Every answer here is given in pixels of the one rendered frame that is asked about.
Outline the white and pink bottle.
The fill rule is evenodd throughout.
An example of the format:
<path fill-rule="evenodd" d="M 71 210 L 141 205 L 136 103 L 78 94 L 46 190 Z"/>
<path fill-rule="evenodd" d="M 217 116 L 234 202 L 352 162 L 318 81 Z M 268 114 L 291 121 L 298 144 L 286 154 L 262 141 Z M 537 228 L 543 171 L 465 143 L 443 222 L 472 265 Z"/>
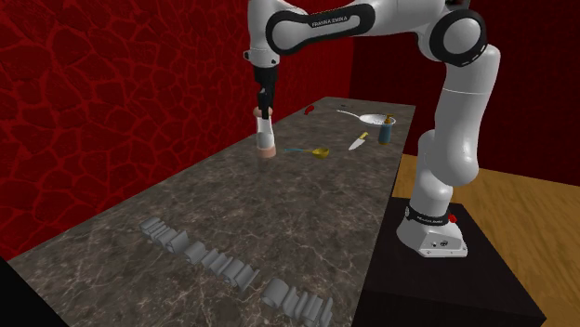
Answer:
<path fill-rule="evenodd" d="M 262 110 L 258 107 L 253 109 L 253 114 L 257 122 L 257 155 L 260 158 L 272 158 L 276 155 L 275 137 L 272 129 L 271 115 L 272 109 L 268 108 L 269 117 L 262 117 Z"/>

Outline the white skimmer spoon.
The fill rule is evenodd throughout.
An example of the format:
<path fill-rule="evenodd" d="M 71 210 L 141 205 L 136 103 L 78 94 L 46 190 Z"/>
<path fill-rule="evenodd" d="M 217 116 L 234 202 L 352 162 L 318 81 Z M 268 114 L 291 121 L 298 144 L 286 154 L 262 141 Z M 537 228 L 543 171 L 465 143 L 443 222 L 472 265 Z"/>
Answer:
<path fill-rule="evenodd" d="M 387 121 L 389 124 L 395 124 L 396 119 L 394 117 L 387 117 L 386 114 L 379 114 L 379 113 L 366 113 L 362 115 L 357 115 L 355 113 L 349 111 L 342 111 L 337 110 L 337 112 L 345 113 L 357 118 L 363 125 L 370 126 L 370 127 L 381 127 Z"/>

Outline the blue bottle with yellow pump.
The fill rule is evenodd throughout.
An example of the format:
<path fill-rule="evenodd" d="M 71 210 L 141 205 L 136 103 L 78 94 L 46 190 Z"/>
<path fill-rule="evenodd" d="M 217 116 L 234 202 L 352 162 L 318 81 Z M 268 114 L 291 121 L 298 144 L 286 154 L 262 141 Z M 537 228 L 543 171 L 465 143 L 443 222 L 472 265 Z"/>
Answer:
<path fill-rule="evenodd" d="M 387 145 L 390 143 L 391 137 L 391 129 L 393 126 L 393 115 L 387 114 L 386 119 L 381 125 L 379 136 L 378 136 L 378 143 L 381 145 Z"/>

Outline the black robot stand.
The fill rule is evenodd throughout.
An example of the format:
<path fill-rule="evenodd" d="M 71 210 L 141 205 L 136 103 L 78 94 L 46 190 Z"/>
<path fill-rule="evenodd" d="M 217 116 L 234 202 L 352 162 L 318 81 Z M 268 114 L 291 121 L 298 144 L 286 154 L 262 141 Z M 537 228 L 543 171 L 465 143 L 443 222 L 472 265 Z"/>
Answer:
<path fill-rule="evenodd" d="M 351 327 L 542 327 L 544 313 L 463 205 L 451 212 L 468 256 L 426 258 L 396 235 L 407 204 L 389 199 Z"/>

